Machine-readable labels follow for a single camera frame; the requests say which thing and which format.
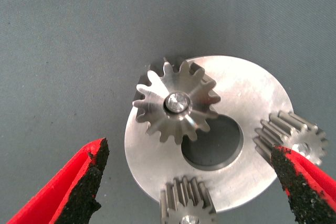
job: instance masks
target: gray background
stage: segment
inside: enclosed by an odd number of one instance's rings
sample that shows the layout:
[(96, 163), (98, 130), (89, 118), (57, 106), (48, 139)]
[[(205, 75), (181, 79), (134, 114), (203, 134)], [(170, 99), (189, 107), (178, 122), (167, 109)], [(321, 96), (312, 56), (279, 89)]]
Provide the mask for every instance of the gray background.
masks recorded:
[[(0, 222), (84, 144), (110, 157), (90, 223), (159, 223), (128, 169), (135, 85), (164, 56), (231, 55), (271, 72), (330, 140), (336, 177), (336, 0), (0, 0)], [(274, 182), (219, 223), (294, 223)]]

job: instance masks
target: hole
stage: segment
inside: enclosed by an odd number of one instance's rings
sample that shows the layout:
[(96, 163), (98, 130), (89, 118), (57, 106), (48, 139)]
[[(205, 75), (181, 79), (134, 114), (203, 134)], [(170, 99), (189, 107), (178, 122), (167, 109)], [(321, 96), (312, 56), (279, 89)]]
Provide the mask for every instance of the hole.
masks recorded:
[(186, 215), (182, 218), (181, 224), (201, 224), (197, 216)]
[(294, 151), (300, 153), (304, 157), (309, 156), (309, 147), (308, 147), (308, 144), (306, 144), (306, 143), (294, 144), (292, 149)]
[(220, 115), (207, 120), (210, 131), (197, 131), (197, 140), (183, 137), (181, 145), (184, 158), (195, 168), (218, 170), (232, 163), (243, 146), (243, 133), (231, 118)]
[(181, 113), (188, 108), (189, 97), (181, 92), (172, 93), (166, 98), (164, 106), (171, 113)]

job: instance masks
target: metal gear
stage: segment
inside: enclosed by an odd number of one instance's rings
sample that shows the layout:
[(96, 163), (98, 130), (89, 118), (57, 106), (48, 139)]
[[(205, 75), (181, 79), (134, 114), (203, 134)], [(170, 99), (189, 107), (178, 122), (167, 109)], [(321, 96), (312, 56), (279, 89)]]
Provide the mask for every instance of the metal gear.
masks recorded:
[(166, 184), (161, 192), (161, 224), (215, 224), (217, 215), (209, 191), (196, 178)]
[(293, 149), (312, 163), (320, 165), (325, 156), (328, 141), (325, 132), (317, 125), (308, 122), (293, 112), (280, 111), (271, 114), (269, 122), (262, 120), (262, 129), (257, 129), (258, 137), (254, 139), (256, 150), (270, 162), (271, 149), (274, 145), (282, 145)]
[(136, 117), (137, 122), (149, 122), (149, 135), (160, 131), (160, 142), (166, 142), (169, 136), (174, 136), (176, 144), (182, 143), (187, 135), (190, 140), (197, 140), (196, 130), (210, 130), (206, 119), (214, 119), (218, 115), (211, 110), (210, 105), (221, 98), (212, 88), (216, 82), (205, 76), (203, 68), (194, 73), (187, 61), (183, 61), (178, 72), (165, 61), (164, 75), (160, 77), (153, 70), (147, 72), (150, 86), (138, 84), (137, 90), (144, 95), (143, 100), (136, 100), (133, 106), (144, 111)]

